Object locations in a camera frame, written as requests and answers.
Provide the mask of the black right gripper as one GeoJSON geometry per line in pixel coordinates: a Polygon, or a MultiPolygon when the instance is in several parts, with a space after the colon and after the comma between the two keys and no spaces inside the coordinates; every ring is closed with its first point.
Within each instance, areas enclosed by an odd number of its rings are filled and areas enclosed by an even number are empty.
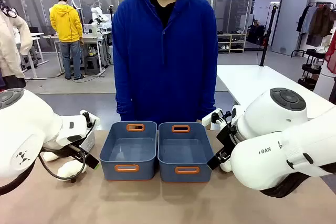
{"type": "Polygon", "coordinates": [[[223,147],[217,151],[214,156],[207,162],[211,170],[220,167],[220,165],[228,165],[233,149],[237,142],[234,135],[237,133],[234,126],[225,126],[217,135],[217,139],[221,142],[223,147]]]}

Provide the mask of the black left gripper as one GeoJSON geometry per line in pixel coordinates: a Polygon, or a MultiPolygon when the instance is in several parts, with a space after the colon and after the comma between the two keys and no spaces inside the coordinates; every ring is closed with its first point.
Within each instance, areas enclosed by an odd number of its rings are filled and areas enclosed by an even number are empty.
{"type": "Polygon", "coordinates": [[[69,148],[71,150],[71,157],[73,157],[75,160],[87,165],[92,169],[96,169],[99,166],[98,159],[81,147],[70,146],[69,148]]]}

